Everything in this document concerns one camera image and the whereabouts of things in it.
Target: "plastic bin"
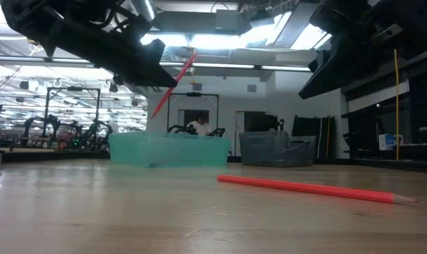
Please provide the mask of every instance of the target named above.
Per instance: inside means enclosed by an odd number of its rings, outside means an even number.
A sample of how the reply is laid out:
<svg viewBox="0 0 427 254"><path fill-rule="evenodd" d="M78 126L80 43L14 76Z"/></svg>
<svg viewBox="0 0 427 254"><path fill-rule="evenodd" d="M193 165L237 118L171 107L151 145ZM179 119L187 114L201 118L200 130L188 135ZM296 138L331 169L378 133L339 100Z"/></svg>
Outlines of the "plastic bin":
<svg viewBox="0 0 427 254"><path fill-rule="evenodd" d="M315 139L305 136L290 140L285 131L240 133L241 161L262 167L312 166Z"/></svg>
<svg viewBox="0 0 427 254"><path fill-rule="evenodd" d="M110 135L113 164L134 167L225 167L226 138L139 131Z"/></svg>

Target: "teal plastic bin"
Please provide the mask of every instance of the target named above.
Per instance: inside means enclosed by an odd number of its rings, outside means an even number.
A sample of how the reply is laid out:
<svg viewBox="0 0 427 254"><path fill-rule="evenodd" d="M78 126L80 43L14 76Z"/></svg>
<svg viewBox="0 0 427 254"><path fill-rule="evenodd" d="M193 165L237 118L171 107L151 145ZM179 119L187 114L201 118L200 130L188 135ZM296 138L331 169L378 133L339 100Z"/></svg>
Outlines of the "teal plastic bin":
<svg viewBox="0 0 427 254"><path fill-rule="evenodd" d="M139 131L109 137L111 161L134 167L225 167L227 138Z"/></svg>

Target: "table surface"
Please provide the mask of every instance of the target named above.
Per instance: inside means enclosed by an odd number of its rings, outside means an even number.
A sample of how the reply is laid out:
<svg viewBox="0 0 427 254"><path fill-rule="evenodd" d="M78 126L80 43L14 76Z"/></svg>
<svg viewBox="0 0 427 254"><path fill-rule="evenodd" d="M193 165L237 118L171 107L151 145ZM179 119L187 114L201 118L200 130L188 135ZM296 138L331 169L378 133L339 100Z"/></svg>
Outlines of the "table surface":
<svg viewBox="0 0 427 254"><path fill-rule="evenodd" d="M390 191L421 202L389 205L218 183L218 174ZM3 164L3 253L427 253L427 174L334 165Z"/></svg>

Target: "gray basket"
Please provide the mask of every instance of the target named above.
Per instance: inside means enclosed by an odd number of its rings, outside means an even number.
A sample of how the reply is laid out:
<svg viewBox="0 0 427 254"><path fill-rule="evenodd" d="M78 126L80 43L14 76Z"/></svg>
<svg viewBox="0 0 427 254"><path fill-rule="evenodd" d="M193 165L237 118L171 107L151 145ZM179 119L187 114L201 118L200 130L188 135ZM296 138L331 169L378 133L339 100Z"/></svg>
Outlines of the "gray basket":
<svg viewBox="0 0 427 254"><path fill-rule="evenodd" d="M240 133L241 161L262 167L308 167L315 156L315 136L293 137L285 131Z"/></svg>

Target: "white shirt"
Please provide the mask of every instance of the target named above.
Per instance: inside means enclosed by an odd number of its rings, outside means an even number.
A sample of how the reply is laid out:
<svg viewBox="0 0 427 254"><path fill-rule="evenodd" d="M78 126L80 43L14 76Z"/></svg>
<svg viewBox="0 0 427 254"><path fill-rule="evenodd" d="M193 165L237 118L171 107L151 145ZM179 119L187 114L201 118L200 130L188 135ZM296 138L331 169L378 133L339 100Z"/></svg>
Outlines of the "white shirt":
<svg viewBox="0 0 427 254"><path fill-rule="evenodd" d="M210 134L212 132L212 128L210 127L210 124L208 124L208 123L199 124L197 121L192 121L188 124L188 126L190 126L190 124L192 126L194 126L194 128L196 129L196 132L200 136L205 136L205 135Z"/></svg>

